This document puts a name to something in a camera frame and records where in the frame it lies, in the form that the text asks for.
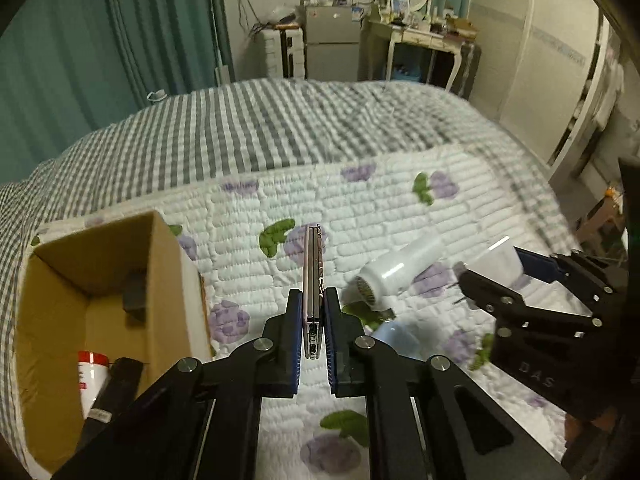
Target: open box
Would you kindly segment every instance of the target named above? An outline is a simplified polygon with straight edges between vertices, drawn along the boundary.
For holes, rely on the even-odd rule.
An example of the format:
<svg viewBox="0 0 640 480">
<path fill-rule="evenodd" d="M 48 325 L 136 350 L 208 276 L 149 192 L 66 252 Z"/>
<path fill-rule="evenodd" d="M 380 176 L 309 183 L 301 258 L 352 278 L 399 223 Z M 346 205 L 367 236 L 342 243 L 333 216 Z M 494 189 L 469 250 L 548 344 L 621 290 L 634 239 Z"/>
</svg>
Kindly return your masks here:
<svg viewBox="0 0 640 480">
<path fill-rule="evenodd" d="M 146 275 L 145 319 L 123 309 Z M 74 453 L 83 419 L 78 351 L 142 361 L 138 394 L 178 360 L 211 359 L 202 280 L 157 212 L 37 246 L 18 311 L 15 365 L 29 459 L 53 473 Z"/>
</svg>

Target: red cap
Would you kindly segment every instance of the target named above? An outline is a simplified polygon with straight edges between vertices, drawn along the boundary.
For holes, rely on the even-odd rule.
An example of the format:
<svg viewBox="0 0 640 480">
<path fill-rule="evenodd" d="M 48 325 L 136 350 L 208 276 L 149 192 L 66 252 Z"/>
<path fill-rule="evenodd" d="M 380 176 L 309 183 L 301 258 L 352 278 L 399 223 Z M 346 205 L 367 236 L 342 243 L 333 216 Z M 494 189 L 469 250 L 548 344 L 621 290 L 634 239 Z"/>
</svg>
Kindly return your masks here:
<svg viewBox="0 0 640 480">
<path fill-rule="evenodd" d="M 103 354 L 97 354 L 95 352 L 78 352 L 79 363 L 95 363 L 97 365 L 109 366 L 109 358 Z"/>
</svg>

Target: bed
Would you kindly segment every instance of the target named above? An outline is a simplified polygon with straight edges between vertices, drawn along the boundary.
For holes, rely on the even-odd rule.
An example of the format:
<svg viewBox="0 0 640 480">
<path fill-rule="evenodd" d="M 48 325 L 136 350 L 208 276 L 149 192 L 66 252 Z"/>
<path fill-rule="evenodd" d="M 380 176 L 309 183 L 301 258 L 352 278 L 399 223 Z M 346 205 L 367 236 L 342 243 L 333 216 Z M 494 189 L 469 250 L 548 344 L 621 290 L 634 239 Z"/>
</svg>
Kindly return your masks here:
<svg viewBox="0 0 640 480">
<path fill-rule="evenodd" d="M 423 168 L 429 199 L 412 186 Z M 351 202 L 341 201 L 349 193 Z M 254 80 L 169 98 L 85 136 L 28 179 L 0 187 L 0 431 L 22 459 L 12 348 L 21 269 L 31 245 L 148 208 L 182 226 L 210 309 L 226 315 L 244 299 L 251 328 L 239 338 L 221 329 L 213 341 L 219 358 L 257 336 L 299 280 L 295 240 L 290 251 L 276 248 L 277 254 L 256 243 L 260 230 L 282 218 L 294 217 L 296 228 L 326 224 L 327 279 L 338 288 L 346 288 L 368 258 L 410 241 L 424 219 L 450 237 L 447 262 L 431 273 L 440 277 L 451 261 L 504 233 L 541 252 L 574 246 L 533 157 L 440 89 Z M 368 223 L 359 224 L 361 217 Z M 379 224 L 383 233 L 376 231 Z M 234 260 L 244 249 L 249 260 Z M 245 263 L 257 269 L 253 279 L 263 278 L 258 292 L 247 276 L 243 281 L 228 271 L 242 274 Z M 398 318 L 418 336 L 435 327 L 425 348 L 449 354 L 559 459 L 564 414 L 493 365 L 478 365 L 490 319 L 464 303 L 454 306 L 456 287 L 429 285 L 432 277 L 423 276 L 402 297 Z M 529 287 L 523 294 L 538 306 L 574 308 L 556 290 Z M 321 427 L 326 416 L 364 413 L 361 399 L 335 404 L 320 386 L 323 376 L 325 369 L 303 363 L 294 404 L 265 400 L 257 478 L 368 478 L 366 450 L 357 443 L 337 449 L 333 462 L 318 458 L 318 447 L 344 444 Z"/>
</svg>

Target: bolt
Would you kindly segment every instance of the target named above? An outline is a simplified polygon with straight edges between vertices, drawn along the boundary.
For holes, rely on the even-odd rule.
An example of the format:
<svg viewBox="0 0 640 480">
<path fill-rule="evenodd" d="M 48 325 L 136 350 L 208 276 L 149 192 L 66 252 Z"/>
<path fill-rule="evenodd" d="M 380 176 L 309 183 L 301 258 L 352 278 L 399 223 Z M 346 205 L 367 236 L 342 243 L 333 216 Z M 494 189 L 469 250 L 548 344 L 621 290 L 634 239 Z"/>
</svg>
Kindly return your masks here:
<svg viewBox="0 0 640 480">
<path fill-rule="evenodd" d="M 444 357 L 444 355 L 436 355 L 435 357 L 432 357 L 430 363 L 431 366 L 441 372 L 448 370 L 451 366 L 451 362 L 446 357 Z"/>
<path fill-rule="evenodd" d="M 266 352 L 273 347 L 273 341 L 268 337 L 259 337 L 254 341 L 254 348 L 260 352 Z"/>
<path fill-rule="evenodd" d="M 355 343 L 357 347 L 369 350 L 369 348 L 376 344 L 376 340 L 368 335 L 359 335 Z"/>
<path fill-rule="evenodd" d="M 193 372 L 198 367 L 198 360 L 193 357 L 183 357 L 178 361 L 178 370 L 181 372 Z"/>
</svg>

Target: gray and white checkered fabric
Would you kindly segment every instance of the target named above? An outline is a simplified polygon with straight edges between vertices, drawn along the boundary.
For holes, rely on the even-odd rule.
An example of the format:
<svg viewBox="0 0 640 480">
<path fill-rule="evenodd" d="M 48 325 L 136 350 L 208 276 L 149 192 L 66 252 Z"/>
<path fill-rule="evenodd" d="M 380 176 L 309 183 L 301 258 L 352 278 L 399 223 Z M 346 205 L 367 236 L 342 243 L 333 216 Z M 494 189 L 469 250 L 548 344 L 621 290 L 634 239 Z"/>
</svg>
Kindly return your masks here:
<svg viewBox="0 0 640 480">
<path fill-rule="evenodd" d="M 0 431 L 22 455 L 12 364 L 18 270 L 44 222 L 220 175 L 417 152 L 450 142 L 519 197 L 550 250 L 572 238 L 539 167 L 467 102 L 430 86 L 254 80 L 176 96 L 93 132 L 0 187 Z"/>
</svg>

